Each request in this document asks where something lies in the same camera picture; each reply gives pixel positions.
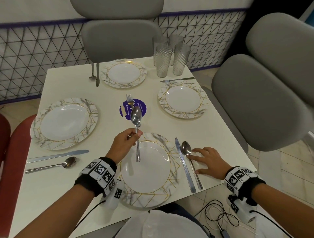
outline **spoon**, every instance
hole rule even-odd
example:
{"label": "spoon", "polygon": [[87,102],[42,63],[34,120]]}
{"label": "spoon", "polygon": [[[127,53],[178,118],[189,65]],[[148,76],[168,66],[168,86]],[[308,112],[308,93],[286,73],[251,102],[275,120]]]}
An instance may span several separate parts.
{"label": "spoon", "polygon": [[94,63],[92,63],[92,76],[89,77],[90,80],[95,80],[96,76],[94,75]]}
{"label": "spoon", "polygon": [[61,164],[57,164],[57,165],[49,165],[49,166],[44,166],[44,167],[39,167],[39,168],[34,168],[34,169],[29,169],[29,170],[25,170],[26,174],[35,172],[35,171],[39,171],[39,170],[45,170],[45,169],[49,169],[52,167],[58,167],[58,166],[62,166],[66,169],[70,168],[72,165],[74,165],[76,162],[76,157],[69,157],[67,158],[63,163]]}
{"label": "spoon", "polygon": [[[135,106],[131,112],[131,122],[135,125],[135,133],[137,133],[138,124],[141,122],[141,119],[142,119],[142,111],[140,107]],[[136,159],[136,162],[140,162],[141,156],[139,153],[138,140],[135,142],[135,146],[136,146],[135,147],[135,159]]]}
{"label": "spoon", "polygon": [[[183,142],[182,142],[181,152],[182,152],[185,156],[188,156],[188,155],[192,154],[192,149],[191,149],[191,146],[189,145],[188,142],[186,142],[186,141],[183,141]],[[203,186],[202,186],[202,184],[201,184],[201,181],[199,180],[198,175],[195,173],[195,168],[194,168],[194,165],[193,165],[193,163],[192,163],[192,160],[189,159],[189,161],[190,161],[190,164],[191,164],[191,167],[192,167],[192,170],[193,170],[193,174],[194,174],[194,177],[195,177],[197,186],[198,186],[199,190],[203,190]]]}

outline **tiled floor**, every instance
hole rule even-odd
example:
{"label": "tiled floor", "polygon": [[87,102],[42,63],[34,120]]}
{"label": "tiled floor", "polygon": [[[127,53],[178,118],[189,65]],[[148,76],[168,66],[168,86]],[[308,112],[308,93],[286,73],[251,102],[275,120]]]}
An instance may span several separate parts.
{"label": "tiled floor", "polygon": [[[201,85],[210,85],[211,78],[217,71],[217,68],[199,71],[198,74],[208,75],[208,82],[200,82]],[[36,114],[39,106],[40,99],[29,100],[24,102],[6,104],[4,108],[0,109],[0,113],[3,114],[10,122],[11,130],[13,131],[20,122],[27,117]],[[296,142],[290,146],[282,148],[280,151],[281,158],[281,183],[283,191],[300,200],[301,202],[314,207],[314,157],[302,142]],[[248,157],[258,169],[259,164],[258,150],[249,148]],[[208,202],[213,199],[221,201],[226,210],[229,211],[229,206],[226,204],[226,198],[229,195],[227,188],[224,185],[219,185],[211,188],[207,191],[202,191],[198,194],[189,196],[187,198],[178,201],[187,211],[192,215],[196,215]],[[217,210],[210,210],[211,216],[216,218],[218,216]],[[199,213],[196,218],[215,235],[220,238],[218,226],[206,219],[205,211]],[[253,238],[254,229],[241,223],[239,227],[233,227],[227,224],[225,221],[222,225],[224,229],[227,229],[231,238]]]}

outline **marble pattern plate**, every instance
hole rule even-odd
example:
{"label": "marble pattern plate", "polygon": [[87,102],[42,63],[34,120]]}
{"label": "marble pattern plate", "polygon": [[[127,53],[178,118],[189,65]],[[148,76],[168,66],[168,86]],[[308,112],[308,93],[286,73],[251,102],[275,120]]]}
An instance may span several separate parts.
{"label": "marble pattern plate", "polygon": [[[64,106],[64,105],[73,105],[73,104],[83,106],[84,108],[86,108],[88,112],[89,119],[84,129],[80,133],[75,135],[74,137],[66,139],[66,140],[58,141],[58,140],[51,140],[51,139],[46,138],[42,134],[41,129],[40,129],[40,126],[44,117],[54,108]],[[63,99],[63,100],[52,103],[48,108],[43,109],[37,113],[37,116],[34,119],[30,128],[30,137],[36,140],[36,144],[38,144],[42,148],[49,149],[49,150],[65,149],[79,143],[80,141],[84,140],[87,136],[89,136],[91,132],[94,130],[97,120],[98,120],[97,108],[89,100],[86,100],[83,98]]]}
{"label": "marble pattern plate", "polygon": [[[139,70],[138,73],[138,77],[136,77],[134,79],[134,81],[129,82],[129,83],[120,83],[120,82],[115,82],[114,80],[112,80],[112,78],[110,78],[110,69],[112,69],[113,67],[115,67],[116,65],[119,64],[132,64],[134,66],[136,66]],[[137,61],[135,61],[134,59],[117,59],[111,62],[106,62],[102,64],[103,69],[100,71],[100,76],[102,78],[102,80],[108,84],[109,86],[112,86],[114,88],[131,88],[134,87],[136,85],[139,85],[140,83],[142,83],[146,77],[147,74],[147,70],[145,67],[143,67],[143,65]]]}
{"label": "marble pattern plate", "polygon": [[[165,202],[176,191],[176,188],[179,185],[181,175],[181,159],[176,150],[174,142],[168,141],[161,135],[158,135],[156,133],[144,133],[139,139],[139,142],[142,141],[155,142],[159,144],[162,148],[164,148],[170,159],[170,174],[165,184],[161,186],[160,189],[150,193],[140,193],[134,191],[127,186],[127,183],[125,183],[125,189],[122,193],[122,201],[138,208],[150,208],[158,206],[161,203]],[[122,163],[120,162],[117,165],[116,174],[120,180],[123,180],[123,177],[121,175],[121,167]]]}
{"label": "marble pattern plate", "polygon": [[[188,87],[188,88],[193,89],[195,92],[197,92],[198,96],[200,97],[200,100],[199,100],[199,106],[195,110],[189,111],[189,112],[178,111],[178,110],[172,108],[168,104],[168,102],[166,100],[166,94],[169,91],[169,89],[171,89],[173,87],[177,87],[177,86]],[[161,105],[161,107],[166,112],[168,112],[169,114],[171,114],[175,117],[185,118],[185,119],[196,118],[196,117],[203,115],[204,112],[207,110],[208,103],[209,103],[209,99],[207,97],[207,94],[201,88],[201,86],[195,85],[194,83],[188,83],[186,80],[183,82],[172,81],[172,82],[166,83],[165,86],[161,87],[159,90],[158,101],[159,101],[159,104]]]}

